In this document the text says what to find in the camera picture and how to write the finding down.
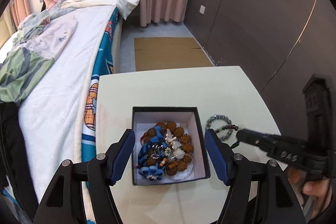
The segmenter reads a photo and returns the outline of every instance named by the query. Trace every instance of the silver bolt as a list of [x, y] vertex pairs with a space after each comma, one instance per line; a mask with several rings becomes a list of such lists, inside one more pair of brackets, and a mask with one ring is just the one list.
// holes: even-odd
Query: silver bolt
[[272, 166], [277, 166], [278, 165], [278, 163], [275, 160], [270, 160], [269, 164], [272, 165]]
[[233, 157], [234, 157], [236, 160], [242, 160], [242, 159], [243, 159], [243, 155], [242, 155], [242, 154], [239, 154], [239, 153], [236, 153]]
[[62, 165], [63, 165], [63, 166], [69, 166], [69, 165], [70, 165], [70, 161], [69, 161], [69, 160], [64, 160], [64, 161], [62, 162]]
[[97, 160], [103, 160], [103, 159], [105, 159], [105, 157], [106, 157], [106, 156], [105, 156], [104, 153], [100, 153], [100, 154], [97, 155], [96, 158], [97, 158]]

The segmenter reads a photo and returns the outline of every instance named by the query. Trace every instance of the bracelet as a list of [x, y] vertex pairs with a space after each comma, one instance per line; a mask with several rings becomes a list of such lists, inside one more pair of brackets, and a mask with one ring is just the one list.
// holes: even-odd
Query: bracelet
[[205, 130], [209, 129], [211, 127], [211, 123], [214, 121], [214, 120], [223, 120], [227, 123], [227, 125], [225, 126], [222, 126], [220, 128], [217, 128], [215, 129], [215, 132], [218, 134], [220, 131], [222, 130], [226, 130], [226, 129], [229, 129], [228, 133], [225, 135], [225, 136], [222, 136], [219, 138], [219, 140], [221, 142], [225, 141], [225, 140], [228, 140], [233, 132], [233, 130], [235, 131], [238, 131], [238, 126], [232, 124], [231, 120], [229, 120], [229, 118], [225, 115], [213, 115], [211, 116], [208, 120], [207, 120], [207, 124], [206, 124], [206, 127], [205, 127]]

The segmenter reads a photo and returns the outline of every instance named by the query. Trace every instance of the tabletop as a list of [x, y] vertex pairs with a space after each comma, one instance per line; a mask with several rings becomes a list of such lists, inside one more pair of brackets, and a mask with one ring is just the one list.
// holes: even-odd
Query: tabletop
[[[280, 134], [259, 93], [240, 67], [206, 67], [142, 71], [100, 77], [97, 115], [97, 153], [106, 152], [125, 129], [132, 127], [134, 106], [197, 107], [201, 124], [223, 114], [239, 127]], [[235, 135], [227, 141], [236, 141]], [[256, 147], [234, 149], [249, 160], [267, 162]], [[229, 187], [218, 180], [209, 160], [211, 177], [172, 185], [135, 186], [128, 161], [124, 175], [111, 191], [124, 224], [209, 224], [218, 219]], [[256, 194], [251, 185], [250, 197]]]

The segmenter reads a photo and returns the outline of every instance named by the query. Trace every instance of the black pants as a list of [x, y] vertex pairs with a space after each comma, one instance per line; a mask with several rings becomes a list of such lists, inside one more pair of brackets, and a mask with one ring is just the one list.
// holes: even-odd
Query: black pants
[[34, 219], [38, 202], [15, 103], [0, 103], [0, 125], [0, 189], [8, 186], [7, 175], [15, 199], [29, 217]]

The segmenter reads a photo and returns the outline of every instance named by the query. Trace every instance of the white wall outlet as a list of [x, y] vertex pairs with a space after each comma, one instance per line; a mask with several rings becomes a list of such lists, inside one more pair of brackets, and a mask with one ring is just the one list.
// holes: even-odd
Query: white wall outlet
[[204, 15], [205, 7], [201, 5], [201, 8], [199, 9], [199, 12]]

